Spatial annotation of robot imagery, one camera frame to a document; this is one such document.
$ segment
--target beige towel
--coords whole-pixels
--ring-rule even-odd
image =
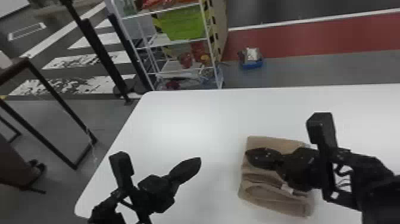
[[[246,151],[266,147],[288,154],[304,146],[305,144],[299,141],[250,136],[247,139]],[[244,156],[239,188],[241,199],[292,216],[310,216],[314,207],[310,193],[297,190],[291,192],[286,186],[286,182],[275,171],[256,168]]]

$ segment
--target metal shelf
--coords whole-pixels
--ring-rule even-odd
[[[126,29],[126,23],[134,23],[136,22],[138,24],[138,30],[137,33],[142,36],[143,39],[143,45],[138,47],[134,46],[131,42],[132,48],[135,52],[135,55],[137,58],[140,58],[139,64],[144,70],[145,74],[147,75],[147,78],[149,77],[148,75],[156,75],[160,80],[161,79],[168,79],[168,78],[173,78],[173,77],[182,77],[182,78],[188,78],[188,79],[205,79],[208,76],[211,75],[208,72],[206,72],[207,76],[203,76],[205,74],[203,71],[204,69],[210,70],[210,72],[213,73],[213,79],[215,79],[216,82],[216,88],[221,88],[223,84],[223,74],[220,73],[218,74],[217,72],[217,67],[215,66],[215,57],[214,57],[214,49],[213,45],[211,43],[211,36],[215,39],[215,34],[212,31],[213,29],[213,22],[212,22],[212,17],[211,17],[211,11],[209,15],[206,15],[205,8],[207,5],[210,5],[209,0],[197,0],[197,2],[191,2],[187,4],[176,4],[172,6],[171,8],[167,9],[160,9],[160,10],[142,10],[138,12],[135,15],[128,15],[125,17],[122,17],[120,12],[118,11],[118,8],[115,4],[117,0],[111,0],[111,3],[115,9],[116,16],[122,24],[124,34],[127,36],[127,39],[131,39],[131,34],[127,31]],[[168,35],[166,33],[151,33],[150,36],[146,36],[146,33],[143,31],[143,28],[140,26],[140,19],[143,16],[149,16],[152,14],[156,13],[164,13],[167,11],[172,11],[172,10],[179,10],[183,8],[189,8],[189,7],[195,7],[198,6],[200,9],[203,25],[204,25],[204,35],[200,36],[200,38],[197,39],[181,39],[181,40],[175,40],[171,41],[169,39]],[[161,52],[164,54],[162,57],[159,57],[154,50],[155,49],[160,49],[163,46],[169,46],[169,45],[181,45],[181,44],[186,44],[186,43],[192,43],[192,42],[206,42],[207,43],[207,48],[208,52],[210,54],[210,59],[211,59],[211,64],[210,65],[203,65],[202,63],[196,63],[193,60],[193,64],[190,68],[184,69],[182,65],[180,64],[179,61],[174,60],[173,58],[170,58],[165,50],[163,49]],[[145,62],[148,63],[150,62],[151,66],[145,66],[143,63],[143,59],[141,57],[142,54],[148,54],[148,57],[146,58]]]
[[[206,40],[207,40],[207,38],[184,39],[184,40],[171,41],[170,38],[168,38],[166,33],[156,33],[150,39],[149,46],[144,46],[144,47],[137,48],[137,49],[141,50],[141,49],[146,49],[146,48],[158,48],[161,46],[177,45],[177,44],[181,44],[181,43],[191,43],[191,42],[206,41]]]
[[[178,10],[181,8],[187,8],[187,7],[192,7],[195,5],[200,5],[199,2],[196,3],[190,3],[190,4],[176,4],[175,6],[171,7],[171,8],[166,8],[164,10],[154,10],[154,11],[150,11],[150,10],[142,10],[140,12],[138,12],[136,15],[128,15],[125,17],[122,17],[123,20],[128,20],[130,18],[138,18],[141,16],[145,16],[145,15],[151,15],[151,14],[156,14],[156,13],[164,13],[167,11],[171,11],[171,10]]]
[[[179,61],[170,60],[166,62],[166,64],[162,67],[160,72],[149,73],[149,74],[155,74],[156,76],[160,76],[163,78],[172,78],[172,77],[195,78],[198,77],[200,71],[203,69],[213,69],[213,67],[205,67],[203,64],[199,62],[193,62],[191,68],[183,69]]]

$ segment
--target white wall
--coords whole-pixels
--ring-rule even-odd
[[[9,13],[12,13],[15,10],[19,10],[20,8],[29,5],[27,0],[0,0],[0,17],[3,17]]]

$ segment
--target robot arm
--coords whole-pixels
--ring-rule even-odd
[[[363,224],[400,223],[400,176],[375,157],[339,148],[330,113],[314,113],[307,120],[307,131],[318,150],[298,148],[282,155],[257,148],[246,156],[256,167],[275,170],[294,189],[318,188],[325,201],[361,211]],[[351,169],[342,172],[345,166]],[[350,192],[340,188],[335,174],[349,177]]]

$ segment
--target red object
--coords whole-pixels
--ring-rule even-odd
[[[223,61],[246,47],[264,57],[400,49],[400,13],[229,32]]]
[[[203,42],[192,42],[190,43],[192,48],[192,54],[196,62],[201,62],[201,57],[205,55],[205,48]]]
[[[167,89],[174,89],[174,90],[180,89],[179,82],[177,81],[169,81],[167,82],[167,84],[165,84],[165,87],[167,87]]]
[[[144,9],[149,9],[152,7],[156,7],[159,5],[165,6],[168,4],[173,5],[174,0],[145,0],[145,2],[142,5],[142,8]]]
[[[182,53],[179,56],[179,62],[182,65],[182,68],[189,69],[193,65],[192,54],[190,54],[190,53]]]

